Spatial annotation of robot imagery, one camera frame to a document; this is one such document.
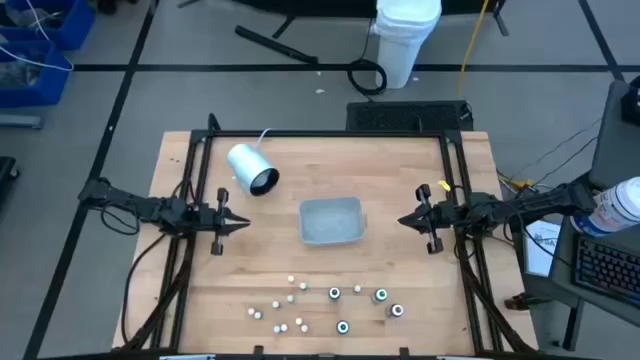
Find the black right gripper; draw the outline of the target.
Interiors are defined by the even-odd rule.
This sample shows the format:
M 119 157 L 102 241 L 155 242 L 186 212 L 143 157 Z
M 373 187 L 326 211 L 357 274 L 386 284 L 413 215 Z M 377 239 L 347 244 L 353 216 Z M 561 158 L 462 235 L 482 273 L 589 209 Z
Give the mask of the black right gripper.
M 457 215 L 455 205 L 451 200 L 432 205 L 429 202 L 430 196 L 430 187 L 427 184 L 421 184 L 416 189 L 416 198 L 420 205 L 416 211 L 399 218 L 398 222 L 420 234 L 427 234 L 429 237 L 427 250 L 430 255 L 433 255 L 444 250 L 442 239 L 437 235 L 436 230 L 451 227 L 457 219 Z

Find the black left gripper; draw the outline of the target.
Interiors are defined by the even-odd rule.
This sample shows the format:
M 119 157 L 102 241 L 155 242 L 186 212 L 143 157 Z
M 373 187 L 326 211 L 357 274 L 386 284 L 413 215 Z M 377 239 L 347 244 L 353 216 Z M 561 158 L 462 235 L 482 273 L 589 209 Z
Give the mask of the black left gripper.
M 220 256 L 223 254 L 223 237 L 250 225 L 249 219 L 227 210 L 228 200 L 228 191 L 225 188 L 219 188 L 217 190 L 217 208 L 213 209 L 208 203 L 203 203 L 196 212 L 196 230 L 214 233 L 214 241 L 211 245 L 212 255 Z M 227 220 L 243 223 L 226 224 Z

